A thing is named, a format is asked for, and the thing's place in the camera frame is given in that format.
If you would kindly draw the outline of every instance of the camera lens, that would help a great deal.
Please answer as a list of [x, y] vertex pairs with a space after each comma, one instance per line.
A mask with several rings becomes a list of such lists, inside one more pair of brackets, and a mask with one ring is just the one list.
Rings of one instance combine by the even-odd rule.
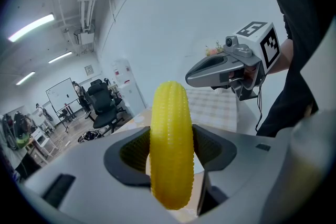
[[231, 47], [231, 45], [232, 45], [232, 39], [230, 38], [226, 39], [226, 46]]

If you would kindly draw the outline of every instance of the white marker cube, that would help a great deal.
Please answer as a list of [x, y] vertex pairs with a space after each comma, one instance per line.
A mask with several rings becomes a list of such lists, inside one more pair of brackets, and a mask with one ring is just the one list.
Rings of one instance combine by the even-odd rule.
[[280, 47], [273, 23], [251, 22], [233, 33], [239, 44], [246, 44], [262, 60], [265, 73], [280, 57]]

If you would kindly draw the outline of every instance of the whiteboard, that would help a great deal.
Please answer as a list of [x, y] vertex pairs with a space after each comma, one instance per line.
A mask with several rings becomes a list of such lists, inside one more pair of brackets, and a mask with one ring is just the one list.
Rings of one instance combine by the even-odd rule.
[[65, 104], [70, 104], [78, 99], [70, 78], [46, 90], [46, 93], [56, 112], [64, 108]]

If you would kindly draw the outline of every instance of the white wall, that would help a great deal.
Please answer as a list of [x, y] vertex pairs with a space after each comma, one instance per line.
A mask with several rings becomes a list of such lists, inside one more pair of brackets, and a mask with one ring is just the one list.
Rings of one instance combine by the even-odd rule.
[[[85, 66], [92, 65], [94, 74], [87, 76]], [[46, 70], [35, 70], [36, 74], [29, 80], [19, 86], [11, 86], [4, 90], [0, 96], [0, 113], [8, 113], [13, 110], [24, 110], [30, 113], [37, 124], [42, 122], [38, 117], [36, 103], [42, 105], [49, 114], [54, 118], [54, 124], [59, 120], [54, 113], [49, 102], [46, 90], [60, 83], [63, 80], [71, 78], [87, 90], [90, 82], [96, 79], [104, 79], [101, 73], [97, 57], [93, 53], [87, 53], [80, 56], [70, 56], [51, 63]], [[73, 111], [78, 110], [81, 106], [74, 102], [71, 105]]]
[[[103, 72], [113, 78], [112, 60], [127, 58], [147, 104], [161, 82], [176, 80], [188, 87], [185, 74], [205, 56], [205, 45], [224, 43], [225, 36], [252, 20], [273, 22], [279, 41], [286, 39], [276, 0], [98, 0], [96, 9], [97, 56]], [[264, 118], [285, 77], [285, 72], [267, 77]], [[256, 100], [246, 103], [258, 118]]]

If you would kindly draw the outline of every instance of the white chair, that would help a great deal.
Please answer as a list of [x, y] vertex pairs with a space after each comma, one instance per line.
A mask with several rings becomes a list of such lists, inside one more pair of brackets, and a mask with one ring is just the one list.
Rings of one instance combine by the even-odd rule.
[[[42, 148], [42, 150], [44, 150], [48, 154], [48, 156], [54, 157], [52, 156], [52, 152], [54, 151], [54, 149], [58, 150], [58, 147], [52, 142], [49, 137], [46, 136], [46, 134], [40, 128], [37, 128], [35, 132], [31, 135], [36, 143]], [[53, 148], [50, 152], [44, 148], [48, 141], [50, 141], [50, 143], [53, 145]]]

